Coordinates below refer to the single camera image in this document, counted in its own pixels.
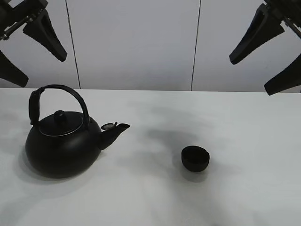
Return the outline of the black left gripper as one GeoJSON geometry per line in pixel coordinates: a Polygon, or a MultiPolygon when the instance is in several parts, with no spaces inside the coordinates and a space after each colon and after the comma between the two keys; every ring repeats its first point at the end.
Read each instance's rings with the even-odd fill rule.
{"type": "MultiPolygon", "coordinates": [[[[12,7],[9,0],[0,1],[0,39],[7,40],[23,24],[23,33],[45,47],[59,61],[64,62],[67,52],[59,41],[49,14],[46,0],[23,0],[12,7]]],[[[0,78],[25,87],[29,78],[0,52],[0,78]]]]}

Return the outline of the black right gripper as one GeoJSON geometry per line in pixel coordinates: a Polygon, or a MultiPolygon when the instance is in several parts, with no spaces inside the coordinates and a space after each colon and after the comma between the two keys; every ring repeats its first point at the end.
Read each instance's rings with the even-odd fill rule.
{"type": "MultiPolygon", "coordinates": [[[[229,55],[230,62],[238,64],[258,47],[284,33],[282,22],[301,38],[300,0],[265,0],[264,5],[257,8],[242,40],[229,55]]],[[[264,88],[271,96],[300,85],[301,65],[290,65],[270,79],[264,88]]]]}

